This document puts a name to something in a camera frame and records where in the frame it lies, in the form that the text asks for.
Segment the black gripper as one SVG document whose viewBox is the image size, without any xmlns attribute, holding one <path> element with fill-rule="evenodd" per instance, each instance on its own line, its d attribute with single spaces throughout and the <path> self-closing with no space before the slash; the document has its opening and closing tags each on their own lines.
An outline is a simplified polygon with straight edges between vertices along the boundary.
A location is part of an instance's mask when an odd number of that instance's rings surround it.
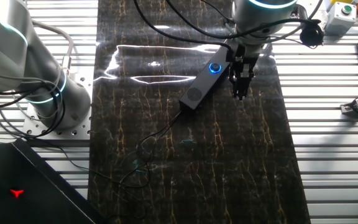
<svg viewBox="0 0 358 224">
<path fill-rule="evenodd" d="M 230 50 L 226 55 L 227 62 L 231 64 L 231 76 L 233 84 L 233 97 L 242 100 L 247 96 L 251 83 L 251 77 L 254 76 L 254 67 L 262 51 L 262 46 L 239 44 L 238 42 L 228 42 Z"/>
</svg>

